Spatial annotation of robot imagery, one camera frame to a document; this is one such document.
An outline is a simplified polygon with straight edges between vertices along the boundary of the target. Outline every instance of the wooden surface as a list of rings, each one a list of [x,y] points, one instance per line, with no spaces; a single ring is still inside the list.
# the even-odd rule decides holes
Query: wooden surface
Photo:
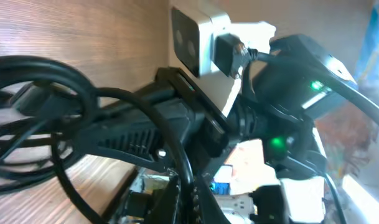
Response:
[[[78,68],[96,86],[135,90],[167,65],[167,21],[167,0],[0,1],[0,55],[50,57]],[[68,174],[102,212],[131,169],[88,156]],[[56,179],[0,197],[0,223],[86,222]]]

